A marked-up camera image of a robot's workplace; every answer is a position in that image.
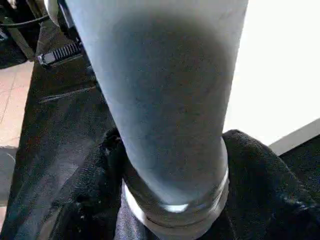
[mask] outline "beige floor tile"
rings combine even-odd
[[[7,69],[0,70],[0,93],[11,89],[15,80],[15,75],[15,71],[9,71]]]
[[[0,92],[0,124],[5,113],[10,91]]]
[[[2,225],[4,224],[5,216],[6,216],[7,207],[0,206],[0,232],[2,229]]]
[[[16,137],[9,141],[0,142],[0,147],[14,147],[17,148],[19,146],[20,137]]]
[[[0,143],[20,137],[29,87],[12,89],[0,124]]]
[[[29,87],[31,82],[33,62],[26,62],[18,66],[14,78],[13,88]]]

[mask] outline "black cable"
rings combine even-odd
[[[0,24],[0,28],[27,28],[29,26],[32,26],[34,24],[38,24],[41,22],[44,22],[49,19],[48,15],[44,15],[42,17],[30,20],[30,21],[25,21],[25,22],[19,22],[19,23],[12,23],[12,24]]]

